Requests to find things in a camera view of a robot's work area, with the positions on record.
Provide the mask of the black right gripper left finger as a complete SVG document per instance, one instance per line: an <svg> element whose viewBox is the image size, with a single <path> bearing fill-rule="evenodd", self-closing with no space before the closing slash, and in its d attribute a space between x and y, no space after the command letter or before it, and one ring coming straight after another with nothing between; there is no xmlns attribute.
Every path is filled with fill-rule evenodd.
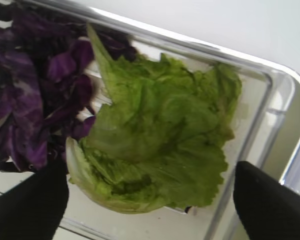
<svg viewBox="0 0 300 240"><path fill-rule="evenodd" d="M0 196L0 240L51 240L69 200L66 164L53 161Z"/></svg>

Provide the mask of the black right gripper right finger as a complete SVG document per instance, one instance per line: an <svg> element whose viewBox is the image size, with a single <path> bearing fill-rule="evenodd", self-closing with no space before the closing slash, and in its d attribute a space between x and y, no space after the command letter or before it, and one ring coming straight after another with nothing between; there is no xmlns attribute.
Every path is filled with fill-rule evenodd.
<svg viewBox="0 0 300 240"><path fill-rule="evenodd" d="M247 161L235 167L233 201L251 240L300 240L300 195Z"/></svg>

